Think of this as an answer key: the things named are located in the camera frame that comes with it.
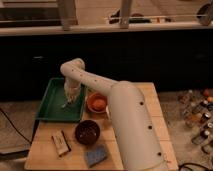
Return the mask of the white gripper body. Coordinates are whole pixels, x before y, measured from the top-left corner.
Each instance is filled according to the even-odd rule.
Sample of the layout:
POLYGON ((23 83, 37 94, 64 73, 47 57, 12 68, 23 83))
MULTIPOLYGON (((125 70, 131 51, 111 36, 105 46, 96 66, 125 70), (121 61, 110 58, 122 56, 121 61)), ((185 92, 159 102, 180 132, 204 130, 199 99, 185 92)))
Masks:
POLYGON ((64 91, 67 102, 74 103, 80 95, 81 83, 66 77, 64 83, 64 91))

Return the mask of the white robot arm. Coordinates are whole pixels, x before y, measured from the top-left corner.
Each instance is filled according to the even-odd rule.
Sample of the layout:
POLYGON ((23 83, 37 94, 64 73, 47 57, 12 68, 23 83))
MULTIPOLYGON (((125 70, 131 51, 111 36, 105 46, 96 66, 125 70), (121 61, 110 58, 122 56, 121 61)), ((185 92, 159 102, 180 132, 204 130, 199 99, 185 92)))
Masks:
POLYGON ((129 81, 116 81, 85 71, 76 58, 61 65, 68 99, 83 84, 107 97, 110 119, 125 171, 169 171, 143 93, 129 81))

